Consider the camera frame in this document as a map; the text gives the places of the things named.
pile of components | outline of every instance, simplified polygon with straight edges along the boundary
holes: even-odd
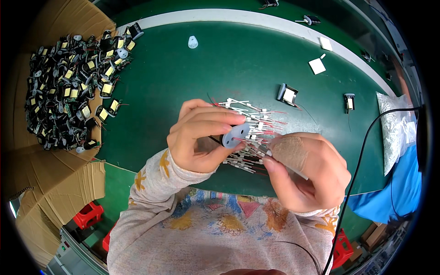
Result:
[[[81,35],[68,35],[56,46],[42,46],[32,54],[25,104],[27,129],[45,150],[82,153],[99,146],[91,131],[107,116],[116,116],[121,100],[113,99],[108,108],[100,105],[93,110],[100,121],[91,116],[89,100],[112,97],[117,73],[132,60],[133,41],[142,34],[136,23],[122,36],[112,37],[106,30],[100,41],[94,36],[83,41]]]
[[[262,174],[258,170],[266,169],[262,166],[262,158],[265,156],[265,153],[260,150],[261,145],[269,144],[271,138],[277,134],[282,134],[283,126],[287,125],[286,122],[274,120],[271,115],[274,113],[286,113],[259,108],[251,105],[248,100],[238,101],[232,98],[228,98],[226,102],[214,103],[214,105],[232,109],[239,114],[245,115],[246,123],[249,125],[249,133],[244,139],[240,139],[240,141],[246,144],[246,147],[230,154],[223,163],[252,174]]]

sleeve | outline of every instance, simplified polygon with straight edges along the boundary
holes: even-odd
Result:
[[[123,251],[157,223],[174,212],[176,193],[190,184],[207,180],[211,173],[191,172],[177,166],[168,149],[147,160],[135,176],[130,189],[128,209],[121,212],[119,220],[110,233],[107,266]]]
[[[333,246],[339,210],[340,205],[331,209],[294,213],[312,249],[310,252],[318,259],[322,271],[327,264]]]

plastic bag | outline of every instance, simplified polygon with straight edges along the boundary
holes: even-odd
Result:
[[[412,108],[412,105],[407,103],[405,95],[395,98],[379,92],[376,92],[376,95],[380,113],[398,108]],[[416,124],[415,117],[410,111],[386,114],[381,117],[381,123],[384,141],[384,175],[386,176],[407,148],[415,145]]]

black wire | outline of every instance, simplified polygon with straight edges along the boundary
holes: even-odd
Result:
[[[390,194],[391,194],[391,206],[392,206],[392,209],[394,210],[394,213],[396,213],[396,218],[399,219],[400,216],[397,213],[396,209],[394,208],[394,202],[392,201],[392,177],[394,176],[394,169],[395,168],[396,168],[396,165],[394,165],[392,167],[392,170],[391,170],[391,182],[390,182],[389,190],[390,190]]]
[[[215,138],[213,138],[212,136],[208,136],[210,139],[212,139],[213,141],[215,141],[215,142],[217,142],[218,144],[220,144],[221,145],[221,142],[220,141],[218,141],[218,140],[216,140]]]
[[[350,129],[351,132],[352,128],[350,127],[350,111],[348,111],[348,128]]]
[[[382,114],[380,114],[380,115],[379,115],[379,116],[378,116],[378,117],[377,117],[377,118],[371,123],[370,127],[368,128],[367,133],[365,134],[365,138],[363,139],[362,149],[360,150],[359,160],[358,160],[358,164],[357,164],[357,166],[356,166],[356,171],[355,171],[355,174],[354,174],[354,176],[353,176],[352,182],[350,183],[350,188],[348,189],[348,192],[347,192],[347,198],[345,199],[344,206],[342,207],[342,210],[341,210],[341,217],[339,218],[339,221],[338,221],[337,226],[336,226],[336,230],[335,230],[335,238],[334,238],[334,240],[333,240],[333,246],[332,246],[332,248],[331,248],[330,255],[329,255],[329,259],[327,260],[326,267],[324,268],[324,271],[323,271],[323,273],[322,273],[323,275],[325,275],[325,273],[327,272],[327,269],[329,268],[329,266],[330,266],[330,262],[331,262],[331,259],[332,259],[332,257],[333,257],[334,247],[335,247],[335,245],[336,245],[336,241],[337,241],[337,235],[338,235],[338,232],[339,232],[339,230],[340,230],[340,228],[341,228],[342,217],[344,216],[345,209],[347,208],[348,199],[350,198],[350,193],[351,193],[352,188],[353,188],[353,183],[355,182],[355,179],[356,179],[357,173],[358,173],[358,171],[359,171],[360,162],[361,162],[361,160],[362,160],[362,155],[363,155],[363,150],[364,150],[364,148],[365,148],[365,143],[367,142],[367,137],[368,137],[368,134],[369,134],[370,131],[371,131],[371,128],[373,128],[373,125],[378,121],[379,118],[383,117],[383,116],[386,115],[386,114],[389,114],[389,113],[392,113],[392,112],[399,112],[399,111],[415,111],[415,110],[418,110],[418,109],[420,109],[420,107],[415,107],[415,108],[399,108],[399,109],[393,109],[393,110],[389,110],[389,111],[383,112]]]
[[[318,125],[318,124],[316,123],[316,121],[313,119],[312,115],[311,115],[311,114],[310,114],[310,113],[304,108],[304,106],[302,106],[301,104],[298,104],[298,103],[295,103],[295,105],[298,105],[299,107],[303,108],[304,111],[306,111],[306,112],[308,113],[308,115],[312,118],[313,122],[314,122],[316,125]]]
[[[313,254],[308,252],[307,249],[305,249],[304,247],[302,247],[299,244],[294,243],[294,242],[286,242],[286,241],[275,241],[275,242],[289,243],[289,244],[296,245],[296,246],[299,246],[300,248],[304,249],[304,251],[307,252],[308,255],[312,258],[313,263],[315,264],[315,268],[316,268],[316,271],[318,272],[318,274],[321,274],[321,265],[319,264],[318,259]]]
[[[214,105],[213,100],[211,99],[211,97],[209,96],[209,93],[206,93],[206,95],[208,96],[209,101]]]

person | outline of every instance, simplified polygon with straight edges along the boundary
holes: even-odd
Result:
[[[321,135],[290,134],[307,151],[302,172],[308,181],[292,181],[283,164],[264,157],[277,199],[188,187],[207,180],[230,153],[244,147],[207,152],[199,150],[199,141],[244,121],[243,115],[201,99],[183,103],[168,148],[137,173],[128,209],[110,233],[110,274],[322,272],[351,175]]]

